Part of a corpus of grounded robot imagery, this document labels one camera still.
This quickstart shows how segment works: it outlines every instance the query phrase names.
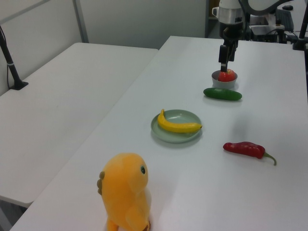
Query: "stuffed toy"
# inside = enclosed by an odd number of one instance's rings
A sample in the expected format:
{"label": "stuffed toy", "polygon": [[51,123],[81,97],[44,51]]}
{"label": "stuffed toy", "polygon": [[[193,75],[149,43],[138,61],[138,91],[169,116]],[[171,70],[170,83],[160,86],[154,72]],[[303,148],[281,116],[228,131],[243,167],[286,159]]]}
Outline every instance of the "stuffed toy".
{"label": "stuffed toy", "polygon": [[108,215],[107,231],[150,229],[147,183],[148,169],[138,154],[121,153],[108,161],[97,181]]}

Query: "banana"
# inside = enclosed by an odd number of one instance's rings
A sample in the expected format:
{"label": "banana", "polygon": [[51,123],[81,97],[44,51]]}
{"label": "banana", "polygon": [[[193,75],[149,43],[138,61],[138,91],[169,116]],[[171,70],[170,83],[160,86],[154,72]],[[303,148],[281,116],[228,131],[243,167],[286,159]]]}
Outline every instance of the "banana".
{"label": "banana", "polygon": [[176,124],[166,120],[164,115],[165,110],[162,109],[160,112],[157,122],[159,126],[167,131],[172,131],[176,133],[189,133],[189,132],[196,132],[202,128],[201,124],[198,123],[184,123],[184,124]]}

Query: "red chili pepper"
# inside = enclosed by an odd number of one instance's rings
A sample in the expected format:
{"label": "red chili pepper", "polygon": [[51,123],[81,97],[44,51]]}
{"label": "red chili pepper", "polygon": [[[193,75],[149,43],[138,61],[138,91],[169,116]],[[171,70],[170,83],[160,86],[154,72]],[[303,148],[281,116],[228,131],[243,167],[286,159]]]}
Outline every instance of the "red chili pepper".
{"label": "red chili pepper", "polygon": [[261,159],[263,157],[269,157],[274,160],[274,165],[277,164],[275,158],[265,152],[264,147],[262,147],[261,145],[251,143],[251,142],[245,141],[245,142],[240,142],[240,143],[225,143],[223,145],[223,149],[228,152],[248,155],[248,156],[256,157],[258,159]]}

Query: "cucumber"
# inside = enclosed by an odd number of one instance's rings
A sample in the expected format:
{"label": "cucumber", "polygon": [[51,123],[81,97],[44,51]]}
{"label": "cucumber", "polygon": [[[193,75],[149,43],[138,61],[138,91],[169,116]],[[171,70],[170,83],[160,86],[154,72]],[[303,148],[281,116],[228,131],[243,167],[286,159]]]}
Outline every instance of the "cucumber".
{"label": "cucumber", "polygon": [[207,88],[203,91],[203,93],[209,98],[214,98],[219,100],[237,101],[242,98],[241,93],[223,88]]}

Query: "small bowl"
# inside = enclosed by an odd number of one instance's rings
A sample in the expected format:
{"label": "small bowl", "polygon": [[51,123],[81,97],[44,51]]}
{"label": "small bowl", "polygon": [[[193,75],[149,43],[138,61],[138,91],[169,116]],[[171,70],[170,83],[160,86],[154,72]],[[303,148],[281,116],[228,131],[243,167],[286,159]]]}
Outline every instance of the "small bowl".
{"label": "small bowl", "polygon": [[230,89],[233,88],[237,79],[237,74],[235,73],[235,80],[229,81],[229,82],[221,82],[218,81],[218,76],[220,74],[220,71],[215,71],[212,74],[212,80],[213,80],[213,85],[216,88],[225,88],[225,89]]}

